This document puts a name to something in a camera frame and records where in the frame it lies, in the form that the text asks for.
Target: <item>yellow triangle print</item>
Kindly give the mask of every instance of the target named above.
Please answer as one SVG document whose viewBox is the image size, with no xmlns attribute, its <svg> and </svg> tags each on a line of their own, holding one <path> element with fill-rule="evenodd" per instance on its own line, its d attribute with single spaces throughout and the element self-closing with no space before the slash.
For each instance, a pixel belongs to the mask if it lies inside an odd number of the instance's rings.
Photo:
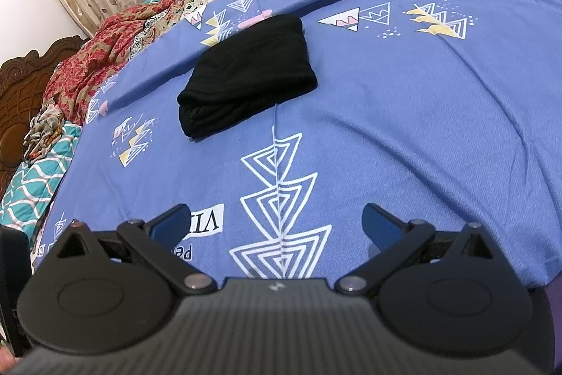
<svg viewBox="0 0 562 375">
<path fill-rule="evenodd" d="M 421 17 L 411 18 L 410 21 L 415 21 L 417 23 L 432 23 L 434 25 L 439 25 L 440 21 L 433 18 L 430 15 L 423 15 Z"/>
<path fill-rule="evenodd" d="M 125 150 L 123 151 L 123 153 L 119 155 L 119 159 L 121 160 L 121 164 L 123 164 L 123 167 L 125 167 L 125 164 L 127 164 L 127 160 L 129 159 L 130 152 L 131 150 Z"/>
<path fill-rule="evenodd" d="M 219 40 L 217 36 L 208 37 L 207 39 L 201 41 L 203 45 L 207 45 L 207 46 L 214 46 L 218 44 L 218 42 Z"/>
<path fill-rule="evenodd" d="M 415 9 L 412 9 L 411 11 L 407 11 L 404 12 L 406 15 L 427 15 L 426 11 L 423 11 L 421 8 L 416 7 Z"/>
<path fill-rule="evenodd" d="M 216 17 L 209 18 L 205 23 L 209 26 L 218 27 L 218 20 L 216 19 Z"/>
<path fill-rule="evenodd" d="M 460 39 L 461 37 L 453 31 L 449 26 L 439 23 L 438 25 L 431 25 L 427 29 L 418 29 L 418 32 L 429 32 L 436 36 L 437 34 L 443 34 L 445 36 L 456 37 Z"/>
</svg>

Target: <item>teal patterned blanket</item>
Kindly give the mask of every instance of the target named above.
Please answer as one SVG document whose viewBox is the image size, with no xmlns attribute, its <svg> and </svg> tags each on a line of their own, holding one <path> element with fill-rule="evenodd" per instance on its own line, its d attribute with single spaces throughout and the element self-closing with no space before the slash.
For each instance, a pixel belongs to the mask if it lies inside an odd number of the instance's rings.
<svg viewBox="0 0 562 375">
<path fill-rule="evenodd" d="M 43 159 L 20 164 L 0 204 L 0 224 L 27 234 L 32 247 L 58 184 L 70 165 L 82 127 L 66 122 L 63 136 Z"/>
</svg>

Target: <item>black folded cloth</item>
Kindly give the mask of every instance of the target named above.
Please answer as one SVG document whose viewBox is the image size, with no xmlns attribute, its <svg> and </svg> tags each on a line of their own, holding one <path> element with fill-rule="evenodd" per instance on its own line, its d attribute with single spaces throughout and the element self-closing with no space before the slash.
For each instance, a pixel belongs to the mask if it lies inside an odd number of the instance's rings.
<svg viewBox="0 0 562 375">
<path fill-rule="evenodd" d="M 186 136 L 200 139 L 316 86 L 300 18 L 278 15 L 201 55 L 178 96 L 179 121 Z"/>
</svg>

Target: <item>blue bedsheet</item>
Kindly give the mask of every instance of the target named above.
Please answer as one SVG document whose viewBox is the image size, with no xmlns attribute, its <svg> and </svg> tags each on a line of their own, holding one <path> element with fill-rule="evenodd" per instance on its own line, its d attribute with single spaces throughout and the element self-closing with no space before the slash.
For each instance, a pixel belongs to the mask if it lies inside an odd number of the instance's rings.
<svg viewBox="0 0 562 375">
<path fill-rule="evenodd" d="M 303 21 L 313 92 L 200 142 L 176 97 L 199 55 L 272 11 Z M 480 221 L 526 285 L 562 269 L 562 0 L 216 0 L 107 81 L 45 254 L 184 202 L 176 254 L 217 279 L 327 277 L 376 253 L 376 202 L 443 230 Z M 105 117 L 97 109 L 107 101 Z"/>
</svg>

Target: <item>carved wooden headboard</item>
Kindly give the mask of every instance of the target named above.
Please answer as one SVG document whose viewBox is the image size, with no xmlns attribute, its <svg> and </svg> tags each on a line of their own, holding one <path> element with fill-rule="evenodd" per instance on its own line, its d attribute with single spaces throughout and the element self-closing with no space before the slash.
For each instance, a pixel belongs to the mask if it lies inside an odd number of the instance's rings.
<svg viewBox="0 0 562 375">
<path fill-rule="evenodd" d="M 47 82 L 60 61 L 81 47 L 80 36 L 54 42 L 42 57 L 36 50 L 0 67 L 0 199 L 23 157 L 24 136 L 30 120 L 41 109 Z"/>
</svg>

